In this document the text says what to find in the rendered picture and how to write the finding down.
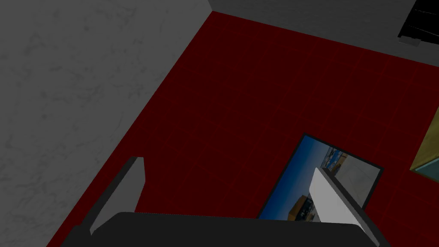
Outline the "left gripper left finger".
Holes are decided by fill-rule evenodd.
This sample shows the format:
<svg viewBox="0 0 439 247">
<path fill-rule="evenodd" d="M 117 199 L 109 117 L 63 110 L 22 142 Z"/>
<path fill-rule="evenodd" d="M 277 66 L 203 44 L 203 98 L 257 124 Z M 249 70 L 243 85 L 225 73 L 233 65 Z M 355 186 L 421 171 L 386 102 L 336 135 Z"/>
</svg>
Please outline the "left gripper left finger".
<svg viewBox="0 0 439 247">
<path fill-rule="evenodd" d="M 133 212 L 145 184 L 143 157 L 130 157 L 114 176 L 81 223 L 92 234 L 120 212 Z"/>
</svg>

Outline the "yellow framed wall picture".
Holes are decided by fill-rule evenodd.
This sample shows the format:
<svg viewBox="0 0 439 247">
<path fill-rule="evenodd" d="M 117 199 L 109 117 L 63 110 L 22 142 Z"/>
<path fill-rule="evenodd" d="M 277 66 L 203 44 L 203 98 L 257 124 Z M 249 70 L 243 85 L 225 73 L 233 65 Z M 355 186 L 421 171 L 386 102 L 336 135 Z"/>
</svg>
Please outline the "yellow framed wall picture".
<svg viewBox="0 0 439 247">
<path fill-rule="evenodd" d="M 439 108 L 426 131 L 410 171 L 439 183 Z"/>
</svg>

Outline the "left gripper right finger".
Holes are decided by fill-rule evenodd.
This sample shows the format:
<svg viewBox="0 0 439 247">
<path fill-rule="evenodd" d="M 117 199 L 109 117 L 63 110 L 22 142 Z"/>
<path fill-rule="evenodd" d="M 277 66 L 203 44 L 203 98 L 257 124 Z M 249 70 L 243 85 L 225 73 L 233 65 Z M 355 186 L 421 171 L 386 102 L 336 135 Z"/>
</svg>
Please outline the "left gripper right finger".
<svg viewBox="0 0 439 247">
<path fill-rule="evenodd" d="M 328 169 L 315 168 L 309 193 L 321 222 L 356 225 L 376 247 L 391 247 L 377 225 Z"/>
</svg>

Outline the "blue framed wall picture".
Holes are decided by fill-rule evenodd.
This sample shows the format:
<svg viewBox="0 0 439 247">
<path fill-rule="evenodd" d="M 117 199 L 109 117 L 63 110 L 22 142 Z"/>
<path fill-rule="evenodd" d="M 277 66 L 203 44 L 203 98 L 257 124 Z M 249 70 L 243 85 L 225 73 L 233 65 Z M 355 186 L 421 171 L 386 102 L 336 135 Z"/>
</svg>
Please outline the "blue framed wall picture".
<svg viewBox="0 0 439 247">
<path fill-rule="evenodd" d="M 257 218 L 318 222 L 319 215 L 309 190 L 317 167 L 328 169 L 362 209 L 383 172 L 376 164 L 304 134 Z"/>
</svg>

